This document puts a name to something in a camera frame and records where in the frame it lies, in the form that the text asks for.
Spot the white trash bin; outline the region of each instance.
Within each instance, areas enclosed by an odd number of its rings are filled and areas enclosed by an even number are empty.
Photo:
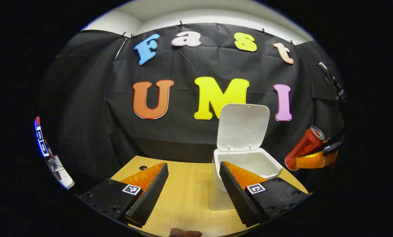
[[[234,208],[220,177],[220,163],[227,161],[265,179],[277,177],[283,167],[260,148],[270,117],[264,105],[227,104],[220,113],[217,149],[213,156],[214,179],[210,184],[209,208]]]

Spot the screw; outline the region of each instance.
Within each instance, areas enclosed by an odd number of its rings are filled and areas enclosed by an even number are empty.
[[[112,210],[115,211],[115,212],[117,212],[117,213],[120,213],[120,209],[117,208],[117,207],[112,207]]]

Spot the blue letter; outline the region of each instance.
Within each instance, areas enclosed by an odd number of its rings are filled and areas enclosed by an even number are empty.
[[[140,61],[139,61],[140,65],[144,64],[146,61],[150,60],[152,57],[156,55],[156,52],[151,52],[150,48],[152,49],[157,48],[157,42],[154,39],[158,39],[159,37],[160,37],[159,34],[154,34],[134,47],[134,49],[138,50],[138,54],[140,55]]]

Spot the red soda can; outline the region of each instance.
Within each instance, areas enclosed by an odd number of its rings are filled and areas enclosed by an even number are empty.
[[[286,155],[284,160],[287,168],[291,171],[297,171],[296,157],[309,154],[321,148],[323,141],[326,139],[323,132],[315,126],[311,126],[303,134],[295,147]]]

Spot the white lid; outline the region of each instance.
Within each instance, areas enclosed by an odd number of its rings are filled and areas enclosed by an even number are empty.
[[[226,104],[220,112],[217,148],[221,151],[255,150],[263,142],[270,110],[264,105]]]

